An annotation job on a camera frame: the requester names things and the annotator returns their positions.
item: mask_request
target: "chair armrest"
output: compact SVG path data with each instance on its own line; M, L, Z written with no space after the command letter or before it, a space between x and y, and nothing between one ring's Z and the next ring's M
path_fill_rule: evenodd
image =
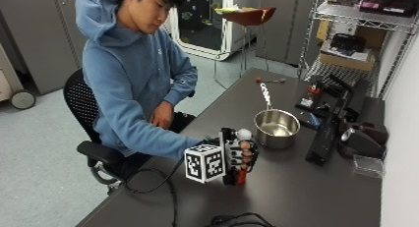
M88 141L79 144L78 151L107 165L118 164L124 158L123 154L114 148Z

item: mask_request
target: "desk surface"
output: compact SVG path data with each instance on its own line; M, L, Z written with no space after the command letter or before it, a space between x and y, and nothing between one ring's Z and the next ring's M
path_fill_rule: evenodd
M308 83L262 70L251 70L204 110L184 134L216 137L223 127L255 132L254 115L266 108L260 87L254 82L287 79L268 84L272 107L294 114L295 103ZM367 98L361 121L381 123L385 103ZM295 144L287 149L260 147L254 171L243 186L224 186L222 179L200 184L184 178L184 165L174 175L178 195L178 226L200 227L220 214L255 212L280 227L381 226L382 180L353 173L353 161L334 150L323 167L304 159L315 131L302 127ZM175 162L155 158L148 167L172 171ZM132 186L147 190L162 182L155 174L142 174ZM119 189L78 226L171 226L174 204L170 188L162 186L148 195Z

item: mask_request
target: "box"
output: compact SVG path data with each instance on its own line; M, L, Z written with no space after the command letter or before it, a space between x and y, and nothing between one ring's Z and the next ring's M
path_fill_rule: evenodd
M373 49L382 48L386 34L387 30L385 29L366 27L358 27L355 33L357 36L365 37L367 39L366 47Z
M358 61L354 59L336 57L324 53L319 54L319 61L326 64L338 65L346 68L353 68L363 71L371 71L375 67L377 58L375 55L371 54L367 62Z
M357 36L365 37L367 39L366 47L375 50L382 48L387 34L387 30L381 28L355 27L355 24L331 24L330 21L322 20L319 22L315 37L320 40L326 40L328 31L328 38L332 38L334 34L338 32L355 34Z
M385 176L383 161L369 156L354 155L354 173L381 179Z
M319 22L318 30L316 30L316 38L320 40L331 39L336 33L347 33L355 35L357 32L357 22L343 24L343 23L331 23L330 21L322 20Z

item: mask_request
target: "white cube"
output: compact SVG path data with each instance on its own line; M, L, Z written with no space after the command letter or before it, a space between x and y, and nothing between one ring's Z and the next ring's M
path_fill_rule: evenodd
M184 151L186 178L206 183L226 175L224 149L203 144Z

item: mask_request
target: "orange object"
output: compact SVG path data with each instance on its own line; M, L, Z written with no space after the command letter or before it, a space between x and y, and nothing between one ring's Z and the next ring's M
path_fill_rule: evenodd
M239 170L238 182L236 182L238 185L244 184L244 182L246 182L246 175L247 175L247 170L240 169Z
M311 92L312 94L319 94L322 92L320 88L312 85L307 87L307 91Z
M242 26L259 26L274 16L276 8L247 9L244 12L224 13L223 18Z

